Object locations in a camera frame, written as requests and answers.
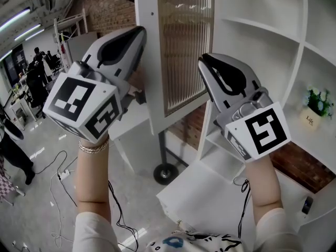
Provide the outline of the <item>person's left hand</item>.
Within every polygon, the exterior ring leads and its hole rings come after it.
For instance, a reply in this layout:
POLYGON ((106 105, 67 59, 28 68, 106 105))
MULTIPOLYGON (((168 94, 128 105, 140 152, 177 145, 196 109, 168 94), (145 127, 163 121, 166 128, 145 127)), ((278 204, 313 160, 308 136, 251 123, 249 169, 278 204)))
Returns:
POLYGON ((137 71, 134 71, 128 79, 128 83, 130 84, 128 94, 134 95, 135 92, 142 92, 144 90, 142 70, 138 69, 137 71))

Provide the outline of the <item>person's printed white shirt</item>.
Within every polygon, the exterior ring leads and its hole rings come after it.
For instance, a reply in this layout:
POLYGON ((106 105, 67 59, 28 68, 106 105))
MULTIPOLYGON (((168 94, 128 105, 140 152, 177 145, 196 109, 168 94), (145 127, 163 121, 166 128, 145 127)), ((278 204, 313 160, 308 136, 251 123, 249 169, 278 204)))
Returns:
MULTIPOLYGON (((73 242, 72 252, 122 252, 111 224, 91 212, 77 215, 73 242)), ((247 249, 234 235, 175 231, 149 242, 144 252, 247 252, 247 249)), ((259 220, 253 252, 303 252, 284 209, 272 209, 259 220)))

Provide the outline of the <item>small grey desk device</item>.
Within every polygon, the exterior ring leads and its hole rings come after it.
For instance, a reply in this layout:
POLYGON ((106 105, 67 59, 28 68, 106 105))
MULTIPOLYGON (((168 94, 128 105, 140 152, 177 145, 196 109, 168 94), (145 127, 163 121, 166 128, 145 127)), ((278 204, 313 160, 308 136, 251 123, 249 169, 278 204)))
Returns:
POLYGON ((313 204, 313 198, 311 196, 307 196, 303 201, 301 212, 304 213, 305 215, 308 215, 312 207, 312 204, 313 204))

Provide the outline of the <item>person's left forearm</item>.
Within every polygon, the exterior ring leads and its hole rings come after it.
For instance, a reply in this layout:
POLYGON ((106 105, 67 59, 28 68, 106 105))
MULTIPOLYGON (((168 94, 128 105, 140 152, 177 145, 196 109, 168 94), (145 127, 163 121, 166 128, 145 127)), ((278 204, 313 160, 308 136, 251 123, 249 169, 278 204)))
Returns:
POLYGON ((75 186, 78 212, 92 212, 110 221, 108 156, 107 134, 97 143, 80 139, 75 186))

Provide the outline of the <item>white metal shelving frame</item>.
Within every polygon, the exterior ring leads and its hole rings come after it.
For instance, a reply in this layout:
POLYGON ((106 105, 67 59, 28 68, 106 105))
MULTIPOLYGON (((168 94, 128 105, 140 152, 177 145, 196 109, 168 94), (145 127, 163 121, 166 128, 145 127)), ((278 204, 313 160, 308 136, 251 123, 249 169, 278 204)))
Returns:
POLYGON ((86 15, 86 11, 83 8, 80 14, 64 18, 63 20, 57 20, 57 18, 54 18, 56 44, 58 47, 61 64, 65 72, 68 72, 73 63, 70 55, 68 40, 81 35, 80 21, 83 21, 84 23, 83 32, 85 34, 88 33, 86 15))

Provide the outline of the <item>person's right forearm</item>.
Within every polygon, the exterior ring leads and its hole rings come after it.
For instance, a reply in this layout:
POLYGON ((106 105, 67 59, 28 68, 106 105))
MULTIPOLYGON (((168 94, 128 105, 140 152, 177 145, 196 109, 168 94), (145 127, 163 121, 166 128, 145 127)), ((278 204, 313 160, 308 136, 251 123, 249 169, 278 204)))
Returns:
POLYGON ((270 210, 283 207, 279 180, 268 155, 247 163, 245 173, 250 184, 255 222, 270 210))

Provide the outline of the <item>black coat rack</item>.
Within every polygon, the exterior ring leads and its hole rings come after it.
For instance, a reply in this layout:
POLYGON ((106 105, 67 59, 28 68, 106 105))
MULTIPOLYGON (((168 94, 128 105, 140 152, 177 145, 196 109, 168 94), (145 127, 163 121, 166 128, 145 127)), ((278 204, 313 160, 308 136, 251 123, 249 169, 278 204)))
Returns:
POLYGON ((147 31, 147 46, 140 62, 143 73, 145 104, 149 112, 151 133, 155 137, 156 163, 152 166, 154 179, 162 185, 171 183, 179 174, 167 161, 166 129, 178 120, 175 108, 169 105, 169 89, 173 86, 165 56, 167 37, 163 0, 135 0, 136 23, 147 31))

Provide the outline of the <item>white desk with hutch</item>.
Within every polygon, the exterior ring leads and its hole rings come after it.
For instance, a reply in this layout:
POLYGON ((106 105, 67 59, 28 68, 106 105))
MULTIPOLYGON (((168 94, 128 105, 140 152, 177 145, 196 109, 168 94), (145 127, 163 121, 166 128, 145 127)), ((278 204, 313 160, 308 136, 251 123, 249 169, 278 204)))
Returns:
MULTIPOLYGON (((213 51, 255 71, 283 107, 292 140, 275 154, 282 202, 296 230, 336 211, 336 0, 215 0, 213 51), (333 117, 316 130, 300 120, 308 86, 328 89, 333 117), (301 212, 307 196, 312 207, 301 212)), ((243 159, 213 124, 206 105, 195 162, 158 194, 169 218, 200 232, 254 233, 240 190, 243 159)))

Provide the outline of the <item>pink checkered cloth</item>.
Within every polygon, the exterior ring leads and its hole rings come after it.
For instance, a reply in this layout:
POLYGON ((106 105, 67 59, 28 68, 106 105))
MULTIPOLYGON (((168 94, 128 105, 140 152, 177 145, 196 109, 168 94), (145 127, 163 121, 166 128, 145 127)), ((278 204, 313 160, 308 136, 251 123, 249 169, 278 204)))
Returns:
POLYGON ((0 200, 4 199, 9 193, 15 191, 15 187, 5 175, 4 161, 0 160, 0 200))

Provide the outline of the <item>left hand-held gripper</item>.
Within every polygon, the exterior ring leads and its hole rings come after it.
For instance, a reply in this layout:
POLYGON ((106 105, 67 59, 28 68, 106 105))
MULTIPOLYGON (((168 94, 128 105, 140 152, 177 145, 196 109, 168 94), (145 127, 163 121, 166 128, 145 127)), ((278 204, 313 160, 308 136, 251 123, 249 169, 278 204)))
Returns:
POLYGON ((115 30, 97 39, 67 73, 60 73, 43 112, 64 130, 97 143, 125 113, 128 78, 139 63, 146 30, 115 30))

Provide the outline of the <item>tube ceiling light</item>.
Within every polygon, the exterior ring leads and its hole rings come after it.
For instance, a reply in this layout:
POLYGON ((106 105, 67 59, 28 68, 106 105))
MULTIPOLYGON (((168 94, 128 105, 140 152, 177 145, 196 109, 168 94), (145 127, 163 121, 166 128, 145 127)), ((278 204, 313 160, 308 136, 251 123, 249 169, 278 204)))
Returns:
POLYGON ((12 18, 8 19, 6 22, 0 25, 0 33, 6 30, 9 26, 13 23, 21 19, 22 17, 26 16, 30 13, 30 8, 26 8, 23 11, 19 12, 18 14, 14 15, 12 18))
POLYGON ((39 28, 40 26, 41 26, 41 24, 38 24, 38 25, 32 27, 31 29, 29 29, 29 30, 25 31, 24 33, 20 34, 19 36, 17 36, 14 40, 17 41, 17 40, 21 39, 22 37, 26 36, 27 34, 34 31, 35 29, 39 28))

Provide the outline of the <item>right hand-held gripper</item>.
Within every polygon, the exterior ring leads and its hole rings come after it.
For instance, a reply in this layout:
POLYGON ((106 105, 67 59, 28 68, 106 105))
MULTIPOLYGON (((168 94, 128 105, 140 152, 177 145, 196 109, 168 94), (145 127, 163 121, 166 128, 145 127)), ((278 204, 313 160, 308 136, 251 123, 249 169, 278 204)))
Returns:
POLYGON ((199 57, 197 66, 211 101, 221 112, 214 123, 244 162, 260 159, 291 141, 281 104, 271 100, 249 65, 228 55, 207 53, 199 57), (229 103, 229 96, 252 91, 233 106, 229 103))

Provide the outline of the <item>potted flower plant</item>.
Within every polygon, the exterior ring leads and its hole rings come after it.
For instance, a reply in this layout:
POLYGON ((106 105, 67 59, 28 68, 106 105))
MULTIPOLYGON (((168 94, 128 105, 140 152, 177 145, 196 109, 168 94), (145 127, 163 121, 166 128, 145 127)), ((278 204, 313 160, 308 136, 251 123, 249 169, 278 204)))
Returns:
POLYGON ((314 86, 308 86, 302 101, 300 120, 308 128, 316 130, 322 118, 332 119, 334 103, 330 99, 328 89, 319 90, 314 86))

